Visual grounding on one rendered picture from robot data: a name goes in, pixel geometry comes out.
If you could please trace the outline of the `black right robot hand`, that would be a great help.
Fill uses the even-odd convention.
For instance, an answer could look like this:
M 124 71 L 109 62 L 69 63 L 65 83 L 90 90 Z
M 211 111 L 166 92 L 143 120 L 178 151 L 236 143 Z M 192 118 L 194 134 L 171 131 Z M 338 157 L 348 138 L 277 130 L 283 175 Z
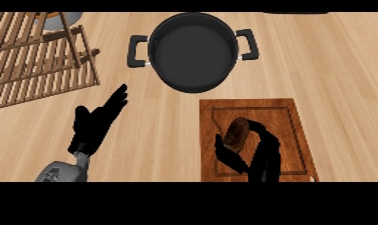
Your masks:
M 230 151 L 223 145 L 220 134 L 215 135 L 215 157 L 239 173 L 248 174 L 248 182 L 276 183 L 280 175 L 280 143 L 276 136 L 268 132 L 265 126 L 248 119 L 249 133 L 258 135 L 259 142 L 252 155 L 251 164 L 246 164 L 239 153 Z

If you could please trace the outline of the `wooden slatted dish rack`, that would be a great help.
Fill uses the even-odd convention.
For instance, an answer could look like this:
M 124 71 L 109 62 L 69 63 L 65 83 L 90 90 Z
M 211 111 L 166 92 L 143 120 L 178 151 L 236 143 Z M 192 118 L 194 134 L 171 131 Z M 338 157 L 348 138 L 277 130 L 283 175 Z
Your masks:
M 0 12 L 0 108 L 100 84 L 82 25 L 44 30 L 48 12 Z

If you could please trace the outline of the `grey plate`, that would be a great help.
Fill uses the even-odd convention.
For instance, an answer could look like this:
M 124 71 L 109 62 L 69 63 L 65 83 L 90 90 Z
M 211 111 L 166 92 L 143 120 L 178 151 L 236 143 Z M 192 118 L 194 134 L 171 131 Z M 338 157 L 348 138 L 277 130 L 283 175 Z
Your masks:
M 76 23 L 82 16 L 81 12 L 65 12 L 66 24 L 72 25 Z M 60 15 L 57 12 L 48 12 L 44 22 L 44 30 L 54 31 L 63 28 Z

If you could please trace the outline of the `brown wooden cutting board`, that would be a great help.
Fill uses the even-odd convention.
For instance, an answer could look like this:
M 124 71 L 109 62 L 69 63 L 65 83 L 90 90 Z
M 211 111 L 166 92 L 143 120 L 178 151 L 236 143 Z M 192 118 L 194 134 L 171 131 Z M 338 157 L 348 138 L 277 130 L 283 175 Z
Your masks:
M 239 174 L 215 158 L 215 135 L 225 135 L 237 117 L 259 122 L 279 139 L 279 181 L 316 182 L 318 176 L 292 98 L 199 101 L 200 181 L 248 181 L 248 175 Z

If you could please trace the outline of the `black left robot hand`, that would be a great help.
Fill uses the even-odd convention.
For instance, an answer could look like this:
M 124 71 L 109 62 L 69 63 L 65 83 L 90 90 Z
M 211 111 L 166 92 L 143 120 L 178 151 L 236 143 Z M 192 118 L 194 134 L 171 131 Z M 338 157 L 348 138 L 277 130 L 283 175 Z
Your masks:
M 67 152 L 91 156 L 101 144 L 110 125 L 127 105 L 127 85 L 122 84 L 104 104 L 93 111 L 84 106 L 75 108 L 73 137 Z

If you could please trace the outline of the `brown sweet potato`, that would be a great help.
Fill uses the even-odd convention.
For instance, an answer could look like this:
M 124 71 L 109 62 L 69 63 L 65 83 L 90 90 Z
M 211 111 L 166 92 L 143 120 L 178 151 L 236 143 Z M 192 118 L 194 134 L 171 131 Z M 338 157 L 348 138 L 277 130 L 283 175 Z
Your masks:
M 228 125 L 225 136 L 223 138 L 224 147 L 234 153 L 239 153 L 243 149 L 248 134 L 248 119 L 243 117 L 237 117 Z

